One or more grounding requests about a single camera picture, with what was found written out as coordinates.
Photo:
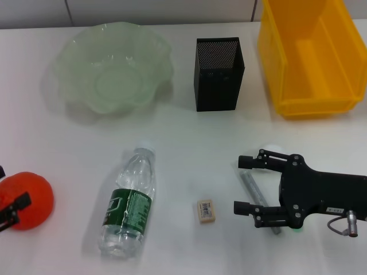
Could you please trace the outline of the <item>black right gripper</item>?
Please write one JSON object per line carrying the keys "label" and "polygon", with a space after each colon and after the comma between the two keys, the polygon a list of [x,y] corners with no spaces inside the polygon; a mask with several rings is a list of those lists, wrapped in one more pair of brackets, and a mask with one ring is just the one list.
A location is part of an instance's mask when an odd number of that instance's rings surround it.
{"label": "black right gripper", "polygon": [[345,216],[353,211],[366,219],[366,176],[320,172],[310,168],[301,155],[260,149],[257,157],[240,155],[238,168],[281,172],[279,202],[283,207],[264,207],[234,201],[235,215],[252,215],[256,228],[300,229],[311,214]]}

